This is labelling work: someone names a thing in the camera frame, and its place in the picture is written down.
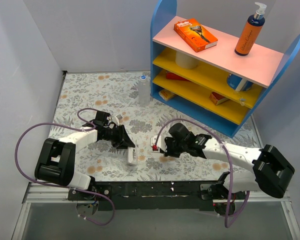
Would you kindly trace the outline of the white remote control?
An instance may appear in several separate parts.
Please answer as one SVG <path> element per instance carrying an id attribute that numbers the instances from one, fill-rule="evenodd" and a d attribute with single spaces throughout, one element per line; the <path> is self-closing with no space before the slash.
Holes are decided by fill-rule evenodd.
<path id="1" fill-rule="evenodd" d="M 134 147 L 127 148 L 127 164 L 136 166 L 138 164 L 138 156 Z"/>

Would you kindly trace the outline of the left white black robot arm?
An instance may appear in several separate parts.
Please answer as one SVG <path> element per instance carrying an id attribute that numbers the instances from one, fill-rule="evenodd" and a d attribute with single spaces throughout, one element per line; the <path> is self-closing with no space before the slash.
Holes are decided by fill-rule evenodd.
<path id="1" fill-rule="evenodd" d="M 92 177 L 75 171 L 75 158 L 80 150 L 100 140 L 110 141 L 112 147 L 118 150 L 127 150 L 127 163 L 136 165 L 136 145 L 125 126 L 119 124 L 119 119 L 111 119 L 110 113 L 97 111 L 95 118 L 85 123 L 82 130 L 60 139 L 45 140 L 34 171 L 36 179 L 79 189 L 85 200 L 93 199 L 97 191 L 91 184 Z"/>

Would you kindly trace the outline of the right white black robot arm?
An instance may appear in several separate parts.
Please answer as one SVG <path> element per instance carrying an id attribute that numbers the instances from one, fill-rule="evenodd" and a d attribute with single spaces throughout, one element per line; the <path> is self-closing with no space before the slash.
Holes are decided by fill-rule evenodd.
<path id="1" fill-rule="evenodd" d="M 211 135 L 193 134 L 179 122 L 168 132 L 169 136 L 158 141 L 159 150 L 166 157 L 178 158 L 182 153 L 188 153 L 193 157 L 219 160 L 245 169 L 245 172 L 227 173 L 221 178 L 216 192 L 222 199 L 246 191 L 262 191 L 281 199 L 295 173 L 295 168 L 273 145 L 255 148 L 220 143 Z"/>

